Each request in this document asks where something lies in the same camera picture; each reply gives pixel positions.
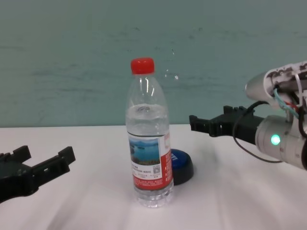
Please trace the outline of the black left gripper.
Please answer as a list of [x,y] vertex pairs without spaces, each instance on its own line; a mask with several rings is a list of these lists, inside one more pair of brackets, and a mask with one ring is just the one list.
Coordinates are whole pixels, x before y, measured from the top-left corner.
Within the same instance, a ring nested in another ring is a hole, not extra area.
[[26,145],[15,149],[12,153],[0,154],[1,203],[36,193],[40,186],[68,173],[69,165],[76,160],[71,146],[34,166],[23,164],[30,158],[30,150]]

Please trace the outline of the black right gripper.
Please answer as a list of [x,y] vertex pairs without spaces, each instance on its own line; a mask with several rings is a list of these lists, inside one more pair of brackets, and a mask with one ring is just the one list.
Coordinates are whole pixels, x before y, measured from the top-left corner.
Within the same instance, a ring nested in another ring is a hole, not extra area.
[[[233,127],[240,115],[247,111],[243,106],[223,107],[224,115],[220,115],[212,120],[201,119],[195,115],[189,116],[191,131],[208,134],[210,137],[232,136]],[[258,126],[264,118],[249,114],[244,116],[236,126],[235,137],[250,144],[255,144],[255,135]]]

